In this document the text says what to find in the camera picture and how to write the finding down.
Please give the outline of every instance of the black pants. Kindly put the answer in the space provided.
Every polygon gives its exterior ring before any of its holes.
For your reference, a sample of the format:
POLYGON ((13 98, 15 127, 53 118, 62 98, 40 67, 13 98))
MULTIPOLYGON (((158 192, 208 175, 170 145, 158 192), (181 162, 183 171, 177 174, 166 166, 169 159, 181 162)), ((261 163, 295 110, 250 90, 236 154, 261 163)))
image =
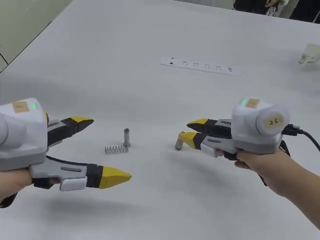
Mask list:
POLYGON ((267 0, 235 0, 233 7, 237 11, 265 15, 268 11, 266 2, 267 0))
MULTIPOLYGON (((320 11, 320 0, 300 0, 290 19, 312 23, 320 11)), ((315 21, 320 24, 320 17, 315 21)))

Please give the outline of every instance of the metal cylinder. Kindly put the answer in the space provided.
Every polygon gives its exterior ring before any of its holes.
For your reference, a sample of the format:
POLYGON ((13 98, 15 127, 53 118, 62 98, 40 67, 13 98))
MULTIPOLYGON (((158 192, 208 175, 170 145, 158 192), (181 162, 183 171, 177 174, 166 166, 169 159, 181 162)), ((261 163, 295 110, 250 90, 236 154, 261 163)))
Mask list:
POLYGON ((175 150, 180 151, 182 149, 183 144, 184 144, 184 141, 180 140, 178 136, 178 139, 176 140, 176 143, 174 145, 175 150))
POLYGON ((123 142, 123 146, 125 147, 130 147, 130 138, 129 138, 129 128, 124 129, 124 142, 123 142))

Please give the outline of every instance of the black wristband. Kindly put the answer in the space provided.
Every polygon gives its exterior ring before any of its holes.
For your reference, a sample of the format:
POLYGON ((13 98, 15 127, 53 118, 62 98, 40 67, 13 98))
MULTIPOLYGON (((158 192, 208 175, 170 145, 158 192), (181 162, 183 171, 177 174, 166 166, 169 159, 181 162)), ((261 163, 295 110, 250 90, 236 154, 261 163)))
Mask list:
POLYGON ((0 202, 0 209, 5 209, 5 208, 9 207, 14 202, 17 194, 18 193, 13 194, 13 195, 8 196, 5 199, 3 199, 3 201, 0 202))

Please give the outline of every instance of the human hand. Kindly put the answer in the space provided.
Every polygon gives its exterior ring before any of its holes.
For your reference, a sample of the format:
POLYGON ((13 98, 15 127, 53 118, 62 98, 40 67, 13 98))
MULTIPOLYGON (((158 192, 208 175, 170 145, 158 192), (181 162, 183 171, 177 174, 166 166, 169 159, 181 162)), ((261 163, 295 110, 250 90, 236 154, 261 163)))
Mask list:
POLYGON ((271 8, 277 5, 280 2, 280 0, 266 0, 265 7, 271 8))
POLYGON ((32 184, 32 177, 27 169, 0 171, 0 202, 32 184))
POLYGON ((304 179, 305 170, 284 151, 278 150, 274 154, 257 155, 240 151, 234 165, 259 174, 276 194, 285 197, 293 188, 296 181, 304 179))

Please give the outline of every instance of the power outlet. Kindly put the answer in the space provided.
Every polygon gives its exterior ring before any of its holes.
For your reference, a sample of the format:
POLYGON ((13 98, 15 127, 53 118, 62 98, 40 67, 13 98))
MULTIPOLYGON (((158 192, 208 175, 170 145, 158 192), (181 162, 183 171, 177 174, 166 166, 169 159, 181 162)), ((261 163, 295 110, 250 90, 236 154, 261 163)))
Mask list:
POLYGON ((216 74, 225 74, 240 77, 237 69, 231 66, 221 66, 213 62, 190 61, 184 58, 162 57, 160 64, 164 66, 172 66, 183 69, 198 70, 216 74))

